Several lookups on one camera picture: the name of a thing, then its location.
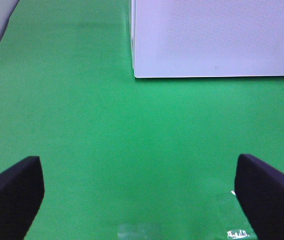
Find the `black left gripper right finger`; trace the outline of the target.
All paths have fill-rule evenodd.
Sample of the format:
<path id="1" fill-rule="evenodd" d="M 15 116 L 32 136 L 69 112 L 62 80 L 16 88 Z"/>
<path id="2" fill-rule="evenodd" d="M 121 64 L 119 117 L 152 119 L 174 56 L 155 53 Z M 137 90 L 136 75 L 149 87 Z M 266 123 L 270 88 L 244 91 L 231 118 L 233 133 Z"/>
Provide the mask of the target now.
<path id="1" fill-rule="evenodd" d="M 237 200 L 260 240 L 284 240 L 284 173 L 247 153 L 239 155 Z"/>

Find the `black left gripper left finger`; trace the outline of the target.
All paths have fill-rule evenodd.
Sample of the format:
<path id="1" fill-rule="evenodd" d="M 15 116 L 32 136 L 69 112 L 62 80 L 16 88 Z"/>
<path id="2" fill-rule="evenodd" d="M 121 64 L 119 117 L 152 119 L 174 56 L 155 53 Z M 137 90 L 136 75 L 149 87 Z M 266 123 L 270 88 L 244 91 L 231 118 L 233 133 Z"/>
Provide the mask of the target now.
<path id="1" fill-rule="evenodd" d="M 38 156 L 28 156 L 0 173 L 0 240 L 22 240 L 44 198 Z"/>

